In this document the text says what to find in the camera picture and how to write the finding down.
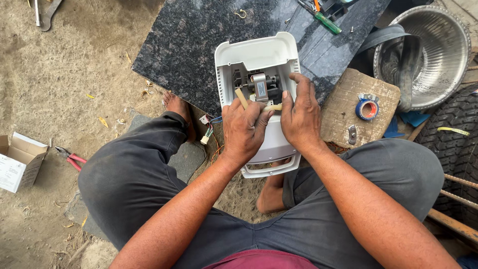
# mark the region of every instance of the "screwdriver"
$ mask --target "screwdriver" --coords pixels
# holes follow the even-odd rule
[[[304,4],[302,1],[297,0],[301,6],[303,6],[310,14],[312,14],[316,19],[321,21],[328,29],[330,29],[334,34],[338,34],[342,31],[342,29],[338,28],[333,22],[331,22],[328,18],[326,18],[322,13],[319,11],[314,11],[312,8]]]

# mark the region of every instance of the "metal hook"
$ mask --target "metal hook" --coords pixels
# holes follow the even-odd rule
[[[239,13],[234,12],[234,14],[238,15],[241,19],[244,19],[247,16],[247,12],[245,10],[240,10],[239,12],[244,12],[244,16],[241,16]]]

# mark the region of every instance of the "dry leaf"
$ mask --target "dry leaf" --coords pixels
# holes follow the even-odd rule
[[[108,127],[108,123],[106,123],[105,119],[103,119],[103,118],[100,117],[100,116],[98,116],[98,119],[99,119],[99,121],[101,121],[101,123],[102,123],[104,126],[106,126],[106,128],[109,128],[109,127]]]
[[[148,95],[150,95],[147,90],[144,90],[144,91],[141,92],[141,97],[143,97],[143,95],[144,95],[145,93],[147,93]]]
[[[85,217],[85,219],[83,220],[82,224],[81,224],[81,227],[83,228],[83,226],[85,226],[85,223],[87,222],[87,218],[88,218],[88,215]]]
[[[132,64],[130,56],[128,55],[128,52],[126,52],[126,58],[128,59],[128,62],[130,62],[130,64]]]

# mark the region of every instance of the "rubber tire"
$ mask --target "rubber tire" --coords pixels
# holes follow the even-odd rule
[[[455,175],[455,163],[468,136],[453,131],[438,131],[437,128],[443,126],[474,132],[478,127],[478,98],[471,93],[476,89],[477,84],[468,86],[443,102],[415,139],[436,154],[445,174]],[[455,195],[460,195],[461,189],[460,183],[450,180],[445,180],[443,185],[443,190]],[[462,204],[444,195],[438,196],[433,208],[463,221]]]
[[[470,136],[455,163],[455,176],[478,184],[478,128]],[[460,197],[478,203],[478,190],[463,185]],[[462,204],[461,212],[463,223],[478,229],[478,210]]]

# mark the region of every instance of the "bare foot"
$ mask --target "bare foot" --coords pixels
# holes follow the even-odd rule
[[[163,105],[165,105],[167,111],[178,113],[187,123],[189,123],[186,142],[194,142],[194,140],[196,140],[196,131],[194,131],[191,114],[189,113],[189,106],[186,101],[177,97],[172,92],[165,91],[163,94]]]
[[[272,163],[272,167],[283,165],[291,159],[279,160]],[[284,185],[284,174],[268,176],[261,194],[256,201],[257,210],[262,214],[269,214],[285,210],[282,202],[282,191]]]

